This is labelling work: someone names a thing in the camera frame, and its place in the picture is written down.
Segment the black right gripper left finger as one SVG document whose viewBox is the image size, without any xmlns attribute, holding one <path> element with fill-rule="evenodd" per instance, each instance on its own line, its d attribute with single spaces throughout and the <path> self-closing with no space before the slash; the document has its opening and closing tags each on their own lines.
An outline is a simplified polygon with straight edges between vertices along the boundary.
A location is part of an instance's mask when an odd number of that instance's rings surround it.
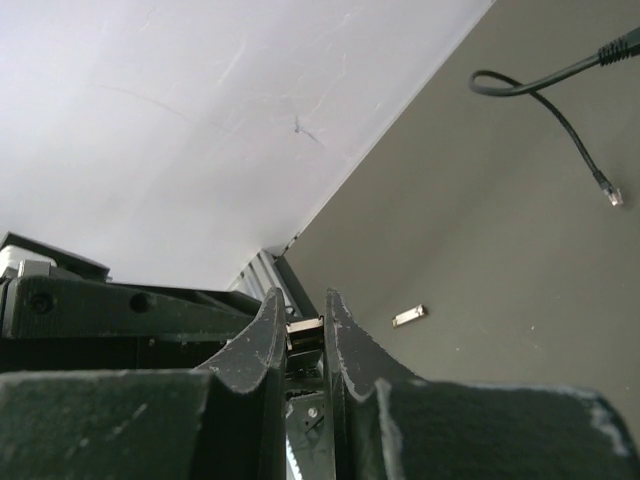
<svg viewBox="0 0 640 480">
<path fill-rule="evenodd" d="M 286 312 L 191 369 L 5 373 L 5 479 L 282 479 Z"/>
</svg>

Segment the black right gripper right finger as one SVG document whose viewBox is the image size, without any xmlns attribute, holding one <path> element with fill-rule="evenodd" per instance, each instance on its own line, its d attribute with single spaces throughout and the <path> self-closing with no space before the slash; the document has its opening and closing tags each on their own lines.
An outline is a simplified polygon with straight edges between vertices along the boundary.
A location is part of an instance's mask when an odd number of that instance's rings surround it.
<svg viewBox="0 0 640 480">
<path fill-rule="evenodd" d="M 325 415 L 338 479 L 627 479 L 631 436 L 598 392 L 432 381 L 329 290 Z"/>
</svg>

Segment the silver SFP module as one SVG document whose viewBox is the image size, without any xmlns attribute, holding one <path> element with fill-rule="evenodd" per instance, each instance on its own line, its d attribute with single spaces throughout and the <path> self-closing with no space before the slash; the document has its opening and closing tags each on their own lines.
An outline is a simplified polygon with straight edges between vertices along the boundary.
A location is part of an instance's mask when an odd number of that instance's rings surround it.
<svg viewBox="0 0 640 480">
<path fill-rule="evenodd" d="M 402 313 L 397 314 L 393 317 L 391 323 L 393 328 L 398 328 L 402 325 L 410 323 L 412 321 L 418 320 L 420 318 L 425 317 L 428 314 L 426 307 L 422 304 L 417 305 L 409 310 L 406 310 Z"/>
</svg>

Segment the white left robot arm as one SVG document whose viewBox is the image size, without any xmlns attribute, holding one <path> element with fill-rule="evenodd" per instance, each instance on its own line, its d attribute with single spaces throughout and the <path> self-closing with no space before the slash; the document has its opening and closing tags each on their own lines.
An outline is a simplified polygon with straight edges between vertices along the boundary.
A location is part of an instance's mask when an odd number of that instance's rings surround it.
<svg viewBox="0 0 640 480">
<path fill-rule="evenodd" d="M 117 283 L 107 266 L 8 232 L 1 240 L 1 370 L 187 369 L 254 319 L 237 291 Z"/>
</svg>

